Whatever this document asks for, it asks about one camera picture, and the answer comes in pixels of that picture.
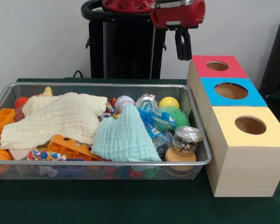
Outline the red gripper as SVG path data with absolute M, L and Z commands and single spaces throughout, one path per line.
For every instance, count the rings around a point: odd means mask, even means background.
M 151 20 L 156 28 L 182 27 L 175 31 L 176 52 L 179 60 L 192 59 L 188 28 L 197 28 L 205 17 L 204 0 L 156 0 L 151 5 Z

